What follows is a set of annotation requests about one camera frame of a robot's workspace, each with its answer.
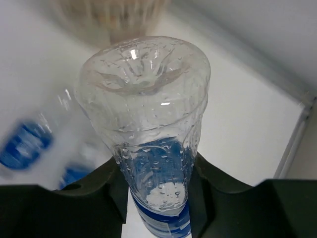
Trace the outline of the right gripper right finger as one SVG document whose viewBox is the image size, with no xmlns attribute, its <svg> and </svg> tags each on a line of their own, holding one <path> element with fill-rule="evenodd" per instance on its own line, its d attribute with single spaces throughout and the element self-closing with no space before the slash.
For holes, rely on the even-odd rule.
<svg viewBox="0 0 317 238">
<path fill-rule="evenodd" d="M 267 179 L 250 186 L 197 155 L 189 211 L 194 238 L 314 238 L 317 182 Z"/>
</svg>

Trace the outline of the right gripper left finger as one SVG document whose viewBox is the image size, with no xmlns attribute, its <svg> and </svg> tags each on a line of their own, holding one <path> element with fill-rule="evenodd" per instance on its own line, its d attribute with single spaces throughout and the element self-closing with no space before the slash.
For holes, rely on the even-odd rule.
<svg viewBox="0 0 317 238">
<path fill-rule="evenodd" d="M 63 190 L 2 185 L 0 236 L 119 238 L 127 202 L 128 184 L 114 158 Z"/>
</svg>

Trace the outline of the blue label bottle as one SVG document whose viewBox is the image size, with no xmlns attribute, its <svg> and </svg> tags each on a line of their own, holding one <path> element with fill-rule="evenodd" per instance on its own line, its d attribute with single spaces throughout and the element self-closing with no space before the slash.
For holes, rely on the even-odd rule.
<svg viewBox="0 0 317 238">
<path fill-rule="evenodd" d="M 34 165 L 52 146 L 75 110 L 73 93 L 61 88 L 19 119 L 0 144 L 0 176 L 10 179 L 17 171 Z"/>
<path fill-rule="evenodd" d="M 166 36 L 115 44 L 82 66 L 74 93 L 158 238 L 191 232 L 188 184 L 211 68 L 194 44 Z"/>
<path fill-rule="evenodd" d="M 58 189 L 74 183 L 90 174 L 108 160 L 104 144 L 99 141 L 84 141 L 78 150 L 72 154 L 64 166 L 60 177 Z"/>
</svg>

